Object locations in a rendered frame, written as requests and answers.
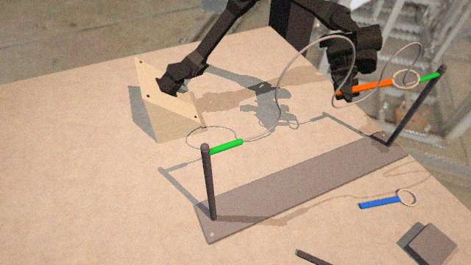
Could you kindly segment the blue bar with beige loop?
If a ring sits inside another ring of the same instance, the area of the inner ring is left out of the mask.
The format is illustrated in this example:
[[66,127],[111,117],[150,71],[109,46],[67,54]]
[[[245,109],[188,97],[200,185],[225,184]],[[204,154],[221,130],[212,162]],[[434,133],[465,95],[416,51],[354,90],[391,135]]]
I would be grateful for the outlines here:
[[[409,191],[410,193],[412,193],[414,195],[414,197],[416,199],[416,202],[414,204],[408,204],[408,203],[405,203],[404,201],[401,200],[399,193],[403,190]],[[394,203],[394,202],[402,202],[404,205],[412,207],[412,206],[417,205],[418,197],[413,191],[411,191],[407,188],[400,188],[397,191],[397,196],[396,197],[390,197],[390,198],[385,198],[385,199],[377,199],[377,200],[373,200],[373,201],[369,201],[369,202],[362,202],[361,204],[359,204],[359,206],[360,206],[361,209],[364,209],[364,208],[371,208],[371,207],[375,207],[375,206],[379,206],[379,205],[386,205],[386,204]]]

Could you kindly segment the orange bar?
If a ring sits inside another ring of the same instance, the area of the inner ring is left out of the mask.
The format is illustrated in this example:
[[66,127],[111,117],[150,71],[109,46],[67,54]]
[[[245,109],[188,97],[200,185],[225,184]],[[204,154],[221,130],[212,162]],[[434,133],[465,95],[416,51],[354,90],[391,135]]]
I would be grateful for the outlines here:
[[[417,77],[417,81],[414,85],[412,85],[411,87],[403,87],[403,86],[399,86],[397,85],[396,83],[394,83],[394,78],[396,75],[398,75],[399,73],[403,73],[403,72],[407,72],[408,69],[403,69],[403,70],[400,70],[400,71],[397,71],[396,73],[393,74],[393,77],[391,79],[384,79],[384,80],[381,80],[378,88],[381,88],[381,87],[386,87],[386,86],[390,86],[390,85],[394,85],[396,88],[399,88],[399,89],[410,89],[410,88],[415,88],[416,86],[418,86],[419,84],[419,81],[420,81],[420,77],[419,77],[419,74],[413,70],[410,70],[409,72],[416,75]],[[374,89],[375,86],[378,84],[379,81],[376,81],[376,82],[369,82],[369,83],[366,83],[366,84],[362,84],[362,85],[355,85],[355,86],[352,86],[352,93],[355,93],[355,92],[359,92],[359,91],[366,91],[366,90],[370,90],[370,89]],[[342,92],[339,90],[338,93],[337,93],[337,96],[341,96],[343,95]]]

